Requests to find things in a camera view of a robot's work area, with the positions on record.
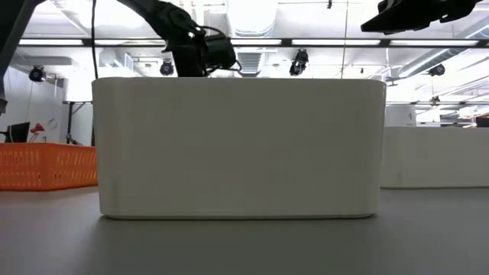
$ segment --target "orange plastic crate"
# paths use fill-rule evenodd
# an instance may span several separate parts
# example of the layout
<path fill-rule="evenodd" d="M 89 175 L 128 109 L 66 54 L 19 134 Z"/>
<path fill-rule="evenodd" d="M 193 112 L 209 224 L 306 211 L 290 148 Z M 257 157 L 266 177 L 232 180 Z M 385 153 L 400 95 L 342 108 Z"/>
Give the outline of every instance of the orange plastic crate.
<path fill-rule="evenodd" d="M 97 185 L 94 147 L 0 144 L 0 190 L 47 191 Z"/>

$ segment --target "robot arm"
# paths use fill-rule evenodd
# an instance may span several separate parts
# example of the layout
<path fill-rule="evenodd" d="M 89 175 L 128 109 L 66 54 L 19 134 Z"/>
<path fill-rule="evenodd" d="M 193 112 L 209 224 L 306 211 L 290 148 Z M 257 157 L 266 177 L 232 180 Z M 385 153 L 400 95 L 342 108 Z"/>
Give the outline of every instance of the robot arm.
<path fill-rule="evenodd" d="M 379 14 L 363 23 L 363 32 L 395 34 L 418 31 L 429 27 L 432 21 L 454 21 L 469 15 L 482 0 L 383 0 Z"/>
<path fill-rule="evenodd" d="M 229 70 L 236 56 L 229 37 L 199 26 L 182 8 L 158 0 L 118 0 L 138 13 L 167 42 L 180 77 L 201 77 L 217 69 Z M 218 34 L 206 36 L 207 30 Z"/>

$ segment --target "ceiling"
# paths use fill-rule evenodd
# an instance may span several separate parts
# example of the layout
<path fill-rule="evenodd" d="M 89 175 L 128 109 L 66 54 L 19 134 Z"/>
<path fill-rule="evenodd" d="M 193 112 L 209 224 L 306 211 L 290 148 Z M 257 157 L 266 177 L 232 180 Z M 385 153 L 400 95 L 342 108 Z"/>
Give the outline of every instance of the ceiling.
<path fill-rule="evenodd" d="M 227 6 L 230 2 L 246 1 L 249 8 L 241 16 L 249 21 L 257 16 L 268 1 L 277 0 L 176 0 L 175 5 L 186 9 L 201 24 L 219 28 L 230 36 Z M 326 1 L 278 0 L 271 37 L 347 37 L 384 38 L 383 34 L 362 33 L 360 25 L 377 14 L 378 0 L 334 0 L 331 9 Z M 52 0 L 39 5 L 24 33 L 25 38 L 84 38 L 89 37 L 91 0 Z M 460 38 L 465 29 L 489 17 L 489 0 L 480 2 L 466 18 L 445 24 L 434 22 L 427 29 L 408 31 L 389 38 L 452 39 Z M 116 0 L 98 0 L 96 12 L 96 37 L 157 38 L 151 27 L 133 11 Z M 161 76 L 159 68 L 163 58 L 171 58 L 157 48 L 118 48 L 118 54 L 127 53 L 134 58 L 134 71 L 141 76 Z M 420 48 L 310 48 L 308 69 L 301 78 L 374 78 L 389 76 L 391 70 L 402 67 L 432 49 Z M 52 73 L 65 78 L 91 79 L 92 56 L 89 48 L 19 47 L 23 57 L 69 57 L 73 65 L 49 66 Z M 294 58 L 294 48 L 267 48 L 264 66 L 258 77 L 290 77 L 288 70 Z M 489 50 L 467 50 L 443 62 L 444 76 L 431 77 L 418 74 L 397 81 L 389 87 L 388 100 L 429 100 L 440 95 L 442 101 L 465 100 L 489 92 Z M 101 76 L 118 75 L 105 71 Z M 216 73 L 217 77 L 237 76 L 230 72 Z"/>

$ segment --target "pipe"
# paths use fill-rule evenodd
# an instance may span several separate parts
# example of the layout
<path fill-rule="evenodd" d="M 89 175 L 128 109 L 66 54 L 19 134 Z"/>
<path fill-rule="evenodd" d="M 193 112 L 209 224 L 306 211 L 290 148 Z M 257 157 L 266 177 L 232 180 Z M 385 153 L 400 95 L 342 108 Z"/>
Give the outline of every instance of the pipe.
<path fill-rule="evenodd" d="M 78 29 L 78 31 L 81 31 L 82 33 L 84 33 L 87 37 L 90 37 L 90 33 L 88 32 L 87 29 L 85 29 L 80 23 L 78 23 L 77 21 L 73 20 L 64 10 L 63 10 L 63 6 L 60 5 L 60 3 L 58 1 L 52 1 L 53 5 L 57 8 L 58 12 L 72 25 L 74 26 L 76 29 Z"/>
<path fill-rule="evenodd" d="M 489 80 L 489 76 L 483 76 L 479 79 L 474 79 L 470 82 L 467 82 L 463 86 L 458 86 L 456 88 L 445 89 L 441 92 L 437 92 L 435 95 L 437 95 L 437 96 L 448 96 L 448 95 L 454 95 L 454 94 L 457 94 L 460 92 L 476 89 L 479 87 L 486 86 L 488 80 Z"/>
<path fill-rule="evenodd" d="M 233 37 L 272 37 L 277 16 L 278 0 L 227 0 L 228 24 Z M 255 77 L 260 74 L 267 54 L 236 54 L 241 63 L 243 77 Z"/>
<path fill-rule="evenodd" d="M 457 39 L 488 39 L 489 38 L 489 16 L 480 20 L 478 23 L 472 25 L 465 31 L 456 35 Z M 428 53 L 423 54 L 413 62 L 403 66 L 397 72 L 397 75 L 403 79 L 411 76 L 415 76 L 418 73 L 425 72 L 434 66 L 465 52 L 468 49 L 444 49 L 444 50 L 431 50 Z"/>

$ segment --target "cable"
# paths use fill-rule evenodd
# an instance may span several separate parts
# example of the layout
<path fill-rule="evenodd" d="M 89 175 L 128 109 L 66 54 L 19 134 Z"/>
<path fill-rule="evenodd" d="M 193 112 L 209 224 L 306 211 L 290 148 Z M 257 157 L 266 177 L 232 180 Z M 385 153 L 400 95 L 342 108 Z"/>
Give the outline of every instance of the cable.
<path fill-rule="evenodd" d="M 93 69 L 95 70 L 95 79 L 99 78 L 99 69 L 97 67 L 97 57 L 95 52 L 95 7 L 97 5 L 97 0 L 92 0 L 92 58 L 93 58 Z"/>
<path fill-rule="evenodd" d="M 7 77 L 8 77 L 8 89 L 10 89 L 10 92 L 13 91 L 13 88 L 12 88 L 12 82 L 10 80 L 10 73 L 11 73 L 11 70 L 7 70 Z"/>
<path fill-rule="evenodd" d="M 215 31 L 217 32 L 218 34 L 222 35 L 222 36 L 226 36 L 225 33 L 223 33 L 221 30 L 219 30 L 218 28 L 215 28 L 215 27 L 210 27 L 210 26 L 198 26 L 197 29 L 203 29 L 203 30 L 211 30 L 211 31 Z M 221 67 L 218 67 L 218 66 L 215 66 L 213 68 L 211 68 L 210 70 L 205 70 L 204 69 L 204 76 L 208 76 L 209 74 L 211 73 L 214 73 L 216 70 L 230 70 L 230 71 L 236 71 L 236 72 L 239 72 L 241 71 L 241 64 L 236 60 L 236 63 L 238 63 L 239 65 L 239 70 L 238 69 L 225 69 L 225 68 L 221 68 Z M 201 59 L 200 60 L 200 66 L 202 68 L 206 68 L 206 64 L 204 63 L 204 60 Z"/>
<path fill-rule="evenodd" d="M 243 69 L 243 66 L 241 65 L 241 63 L 239 61 L 236 60 L 236 64 L 238 64 L 239 66 L 239 69 L 232 69 L 232 68 L 220 68 L 220 67 L 213 67 L 211 68 L 210 70 L 207 71 L 207 73 L 214 73 L 216 70 L 227 70 L 227 71 L 232 71 L 232 72 L 241 72 L 241 70 Z"/>
<path fill-rule="evenodd" d="M 435 97 L 435 84 L 433 84 L 433 76 L 431 77 L 431 95 Z"/>
<path fill-rule="evenodd" d="M 8 126 L 8 135 L 10 136 L 10 142 L 14 143 L 14 139 L 12 138 L 12 127 Z"/>
<path fill-rule="evenodd" d="M 55 77 L 54 77 L 54 98 L 57 97 L 57 92 L 58 92 L 58 76 L 55 75 Z"/>
<path fill-rule="evenodd" d="M 28 121 L 29 119 L 29 113 L 31 112 L 31 100 L 32 100 L 32 89 L 34 88 L 34 81 L 31 81 L 31 94 L 29 95 L 29 101 L 28 101 L 28 111 L 27 114 L 25 115 L 25 121 Z"/>
<path fill-rule="evenodd" d="M 346 34 L 348 32 L 348 4 L 349 4 L 349 0 L 346 0 L 345 35 L 344 35 L 345 42 L 343 44 L 342 79 L 343 79 L 343 71 L 345 70 Z"/>

